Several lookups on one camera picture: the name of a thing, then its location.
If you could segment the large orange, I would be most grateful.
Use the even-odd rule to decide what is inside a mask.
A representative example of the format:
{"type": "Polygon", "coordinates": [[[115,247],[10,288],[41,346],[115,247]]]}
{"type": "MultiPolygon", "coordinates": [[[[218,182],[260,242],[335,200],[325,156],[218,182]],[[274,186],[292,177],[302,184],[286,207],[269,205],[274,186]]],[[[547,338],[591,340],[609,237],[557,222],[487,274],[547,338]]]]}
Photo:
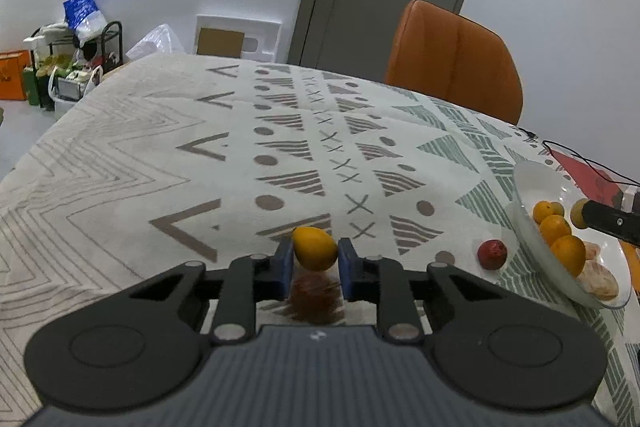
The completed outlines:
{"type": "Polygon", "coordinates": [[[561,237],[550,247],[550,251],[574,279],[579,277],[586,263],[585,243],[579,237],[561,237]]]}
{"type": "Polygon", "coordinates": [[[550,215],[539,223],[539,233],[549,247],[558,239],[572,234],[572,228],[568,222],[560,215],[550,215]]]}

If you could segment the peeled pomelo piece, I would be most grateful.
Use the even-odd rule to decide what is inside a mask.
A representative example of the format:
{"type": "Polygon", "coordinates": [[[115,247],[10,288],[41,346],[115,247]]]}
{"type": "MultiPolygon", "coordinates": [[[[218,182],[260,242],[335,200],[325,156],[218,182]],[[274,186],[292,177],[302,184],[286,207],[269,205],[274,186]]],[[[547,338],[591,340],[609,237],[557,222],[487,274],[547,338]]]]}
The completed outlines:
{"type": "Polygon", "coordinates": [[[585,242],[586,259],[597,260],[600,255],[601,247],[596,243],[585,242]]]}
{"type": "Polygon", "coordinates": [[[613,273],[604,265],[600,265],[596,259],[586,261],[577,280],[587,293],[602,301],[615,299],[620,292],[620,286],[613,273]]]}

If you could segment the small mandarin orange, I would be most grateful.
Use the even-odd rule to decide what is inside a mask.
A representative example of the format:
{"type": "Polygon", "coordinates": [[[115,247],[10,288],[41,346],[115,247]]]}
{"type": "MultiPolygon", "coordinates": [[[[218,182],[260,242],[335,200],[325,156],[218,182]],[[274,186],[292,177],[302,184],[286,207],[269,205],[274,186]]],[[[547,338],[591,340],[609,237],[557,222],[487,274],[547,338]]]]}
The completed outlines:
{"type": "Polygon", "coordinates": [[[292,232],[292,242],[298,263],[308,271],[329,270],[337,259],[337,243],[318,228],[296,228],[292,232]]]}

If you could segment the tiny orange kumquat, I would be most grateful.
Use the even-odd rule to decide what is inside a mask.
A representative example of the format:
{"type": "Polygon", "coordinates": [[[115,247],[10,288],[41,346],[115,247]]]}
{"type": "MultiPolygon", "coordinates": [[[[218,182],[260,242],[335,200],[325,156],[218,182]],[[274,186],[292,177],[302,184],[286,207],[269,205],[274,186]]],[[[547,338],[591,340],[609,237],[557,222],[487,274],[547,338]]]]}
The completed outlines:
{"type": "Polygon", "coordinates": [[[564,216],[564,207],[560,202],[541,200],[533,208],[533,219],[537,225],[541,225],[544,219],[551,216],[564,216]]]}

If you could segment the green lime back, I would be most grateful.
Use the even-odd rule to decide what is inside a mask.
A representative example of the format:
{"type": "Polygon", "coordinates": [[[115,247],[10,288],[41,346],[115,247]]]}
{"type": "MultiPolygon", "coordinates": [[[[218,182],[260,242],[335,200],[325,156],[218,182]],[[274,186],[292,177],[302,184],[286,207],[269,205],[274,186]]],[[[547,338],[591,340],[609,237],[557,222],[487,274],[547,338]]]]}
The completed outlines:
{"type": "Polygon", "coordinates": [[[572,206],[572,209],[570,210],[570,221],[572,221],[574,227],[578,228],[579,230],[585,230],[586,228],[588,228],[587,222],[582,215],[582,210],[584,210],[587,202],[589,202],[588,198],[579,199],[577,202],[575,202],[575,204],[572,206]]]}

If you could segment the red placemat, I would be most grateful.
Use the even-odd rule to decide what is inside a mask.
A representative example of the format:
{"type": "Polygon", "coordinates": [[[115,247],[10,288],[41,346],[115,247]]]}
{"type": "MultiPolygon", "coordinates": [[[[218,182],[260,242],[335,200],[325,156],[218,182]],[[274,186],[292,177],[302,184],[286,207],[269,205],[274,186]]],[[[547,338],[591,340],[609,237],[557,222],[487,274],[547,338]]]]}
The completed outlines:
{"type": "Polygon", "coordinates": [[[612,171],[592,167],[577,156],[551,150],[551,156],[588,198],[618,210],[639,213],[639,187],[615,181],[612,171]]]}

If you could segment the white bakery plate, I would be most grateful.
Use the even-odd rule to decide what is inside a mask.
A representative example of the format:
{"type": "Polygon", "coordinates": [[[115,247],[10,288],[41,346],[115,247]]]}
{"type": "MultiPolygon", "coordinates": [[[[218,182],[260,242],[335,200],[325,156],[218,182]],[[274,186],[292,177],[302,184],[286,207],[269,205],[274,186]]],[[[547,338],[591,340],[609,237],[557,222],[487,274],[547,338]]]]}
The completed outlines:
{"type": "Polygon", "coordinates": [[[533,161],[516,164],[513,183],[516,234],[556,289],[588,308],[626,306],[632,286],[622,245],[571,221],[582,191],[561,173],[533,161]]]}

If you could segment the lone red apple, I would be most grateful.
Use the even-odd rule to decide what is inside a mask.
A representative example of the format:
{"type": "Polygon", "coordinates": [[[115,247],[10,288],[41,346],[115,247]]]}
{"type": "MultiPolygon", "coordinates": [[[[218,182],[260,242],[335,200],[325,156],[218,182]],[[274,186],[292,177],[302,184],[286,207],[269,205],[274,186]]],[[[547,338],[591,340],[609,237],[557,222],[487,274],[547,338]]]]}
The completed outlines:
{"type": "Polygon", "coordinates": [[[488,239],[477,249],[477,260],[484,270],[496,271],[503,267],[508,257],[506,245],[500,239],[488,239]]]}

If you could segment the orange leather chair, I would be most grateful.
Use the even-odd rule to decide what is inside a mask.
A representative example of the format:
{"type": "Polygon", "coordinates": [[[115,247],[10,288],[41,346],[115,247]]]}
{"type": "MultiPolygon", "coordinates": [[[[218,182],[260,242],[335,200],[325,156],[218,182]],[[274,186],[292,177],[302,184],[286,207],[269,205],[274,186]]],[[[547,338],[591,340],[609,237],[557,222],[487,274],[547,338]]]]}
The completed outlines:
{"type": "Polygon", "coordinates": [[[411,1],[394,35],[385,82],[517,124],[523,88],[493,31],[424,0],[411,1]]]}

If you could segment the clear plastic bag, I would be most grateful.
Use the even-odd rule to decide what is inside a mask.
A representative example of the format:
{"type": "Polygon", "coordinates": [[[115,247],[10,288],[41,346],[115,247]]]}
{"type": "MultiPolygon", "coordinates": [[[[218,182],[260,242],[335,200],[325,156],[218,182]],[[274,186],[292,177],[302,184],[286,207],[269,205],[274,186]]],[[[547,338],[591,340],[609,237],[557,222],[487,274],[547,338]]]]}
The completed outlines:
{"type": "Polygon", "coordinates": [[[184,53],[181,41],[168,24],[160,24],[149,31],[140,41],[126,52],[128,61],[137,61],[152,54],[184,53]]]}

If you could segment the white bag of items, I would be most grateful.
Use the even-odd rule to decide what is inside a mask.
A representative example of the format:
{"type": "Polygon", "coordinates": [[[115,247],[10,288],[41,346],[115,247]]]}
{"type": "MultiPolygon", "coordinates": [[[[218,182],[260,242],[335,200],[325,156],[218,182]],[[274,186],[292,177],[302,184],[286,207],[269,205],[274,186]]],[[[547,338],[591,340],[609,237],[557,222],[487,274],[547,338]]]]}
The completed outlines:
{"type": "Polygon", "coordinates": [[[86,94],[98,87],[103,76],[103,68],[73,69],[61,75],[62,68],[55,66],[48,82],[48,95],[55,104],[73,105],[86,94]]]}

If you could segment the black metal rack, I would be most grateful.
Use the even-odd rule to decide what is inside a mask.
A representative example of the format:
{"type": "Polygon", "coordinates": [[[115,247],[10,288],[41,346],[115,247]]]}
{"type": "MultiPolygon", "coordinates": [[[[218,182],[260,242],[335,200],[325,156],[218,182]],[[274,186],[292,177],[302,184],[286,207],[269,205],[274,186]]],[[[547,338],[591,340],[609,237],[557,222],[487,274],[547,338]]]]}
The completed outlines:
{"type": "Polygon", "coordinates": [[[29,47],[39,90],[44,89],[55,67],[69,72],[73,67],[102,66],[104,72],[111,72],[124,62],[124,39],[119,20],[107,22],[96,36],[84,42],[80,42],[66,23],[54,23],[38,27],[24,43],[29,47]]]}

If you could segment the blue white plastic bag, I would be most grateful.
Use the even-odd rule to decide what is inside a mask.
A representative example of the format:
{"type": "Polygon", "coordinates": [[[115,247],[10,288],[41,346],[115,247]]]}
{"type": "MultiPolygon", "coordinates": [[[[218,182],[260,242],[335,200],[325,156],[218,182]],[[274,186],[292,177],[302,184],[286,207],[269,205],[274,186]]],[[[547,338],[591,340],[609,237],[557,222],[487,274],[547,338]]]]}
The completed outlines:
{"type": "Polygon", "coordinates": [[[83,46],[101,35],[107,21],[94,0],[66,0],[63,2],[65,21],[83,46]]]}

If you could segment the orange box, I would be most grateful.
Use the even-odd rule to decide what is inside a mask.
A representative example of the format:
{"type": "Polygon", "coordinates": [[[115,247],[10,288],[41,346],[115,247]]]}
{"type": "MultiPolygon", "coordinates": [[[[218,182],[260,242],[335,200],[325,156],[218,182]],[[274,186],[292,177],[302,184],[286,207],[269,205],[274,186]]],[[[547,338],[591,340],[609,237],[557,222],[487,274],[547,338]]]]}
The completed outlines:
{"type": "Polygon", "coordinates": [[[0,98],[6,101],[25,101],[24,68],[29,65],[29,52],[18,50],[0,53],[0,98]]]}

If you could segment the white foam packaging frame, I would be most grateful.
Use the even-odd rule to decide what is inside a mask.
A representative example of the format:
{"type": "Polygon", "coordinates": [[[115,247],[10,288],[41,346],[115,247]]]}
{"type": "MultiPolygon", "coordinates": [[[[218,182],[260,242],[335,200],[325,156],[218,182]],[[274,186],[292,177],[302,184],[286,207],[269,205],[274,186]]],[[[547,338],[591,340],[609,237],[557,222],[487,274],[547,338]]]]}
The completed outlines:
{"type": "Polygon", "coordinates": [[[270,20],[198,14],[194,53],[274,63],[280,32],[281,24],[270,20]]]}

